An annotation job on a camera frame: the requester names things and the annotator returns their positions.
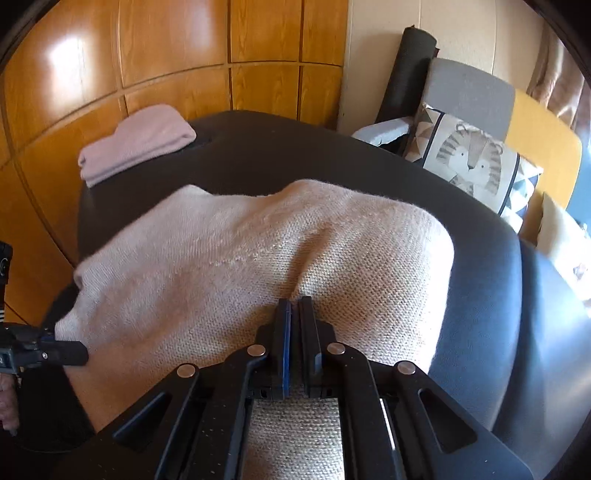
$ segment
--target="folded garment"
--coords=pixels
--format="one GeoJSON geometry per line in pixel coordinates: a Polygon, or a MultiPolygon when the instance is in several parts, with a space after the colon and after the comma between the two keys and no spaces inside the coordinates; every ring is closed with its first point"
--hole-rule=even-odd
{"type": "MultiPolygon", "coordinates": [[[[311,180],[267,197],[187,186],[78,266],[56,336],[89,350],[66,373],[96,430],[178,364],[250,345],[282,297],[311,295],[368,358],[428,371],[452,262],[447,231],[413,205],[311,180]]],[[[255,402],[245,479],[344,478],[336,401],[301,393],[255,402]]]]}
{"type": "Polygon", "coordinates": [[[176,152],[197,137],[170,105],[153,105],[123,120],[110,137],[84,147],[80,176],[89,187],[138,163],[176,152]]]}

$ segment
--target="beige wall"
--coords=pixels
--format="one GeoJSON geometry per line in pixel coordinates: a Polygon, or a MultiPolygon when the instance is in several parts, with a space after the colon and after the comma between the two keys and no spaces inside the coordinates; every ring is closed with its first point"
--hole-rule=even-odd
{"type": "Polygon", "coordinates": [[[374,122],[404,28],[431,33],[440,57],[525,90],[542,24],[523,0],[349,0],[338,130],[350,135],[374,122]]]}

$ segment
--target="armrest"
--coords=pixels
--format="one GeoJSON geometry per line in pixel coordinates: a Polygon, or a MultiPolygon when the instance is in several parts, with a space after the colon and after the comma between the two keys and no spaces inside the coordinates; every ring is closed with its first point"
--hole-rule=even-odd
{"type": "Polygon", "coordinates": [[[351,137],[379,147],[382,144],[393,142],[397,138],[407,134],[412,124],[413,118],[411,116],[395,118],[394,120],[360,128],[351,137]]]}

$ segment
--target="white pillow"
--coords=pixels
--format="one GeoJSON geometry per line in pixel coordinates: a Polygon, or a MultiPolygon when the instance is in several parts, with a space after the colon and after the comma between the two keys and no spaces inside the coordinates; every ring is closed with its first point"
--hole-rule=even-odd
{"type": "Polygon", "coordinates": [[[591,239],[547,193],[544,193],[538,250],[550,259],[577,297],[589,305],[591,239]]]}

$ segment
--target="metal pin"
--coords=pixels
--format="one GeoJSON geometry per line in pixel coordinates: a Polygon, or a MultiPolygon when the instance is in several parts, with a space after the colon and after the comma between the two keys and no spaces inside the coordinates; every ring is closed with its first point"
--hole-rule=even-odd
{"type": "Polygon", "coordinates": [[[417,366],[412,362],[400,362],[398,364],[398,371],[403,375],[412,375],[417,371],[417,366]]]}
{"type": "Polygon", "coordinates": [[[191,378],[195,372],[195,367],[191,364],[183,364],[177,368],[177,375],[180,378],[191,378]]]}
{"type": "Polygon", "coordinates": [[[333,355],[343,355],[343,353],[345,353],[345,346],[339,342],[329,343],[326,349],[333,355]]]}
{"type": "Polygon", "coordinates": [[[255,343],[254,345],[251,345],[250,347],[248,347],[246,349],[246,351],[248,352],[248,355],[250,356],[263,356],[266,353],[266,349],[264,346],[259,345],[258,343],[255,343]]]}

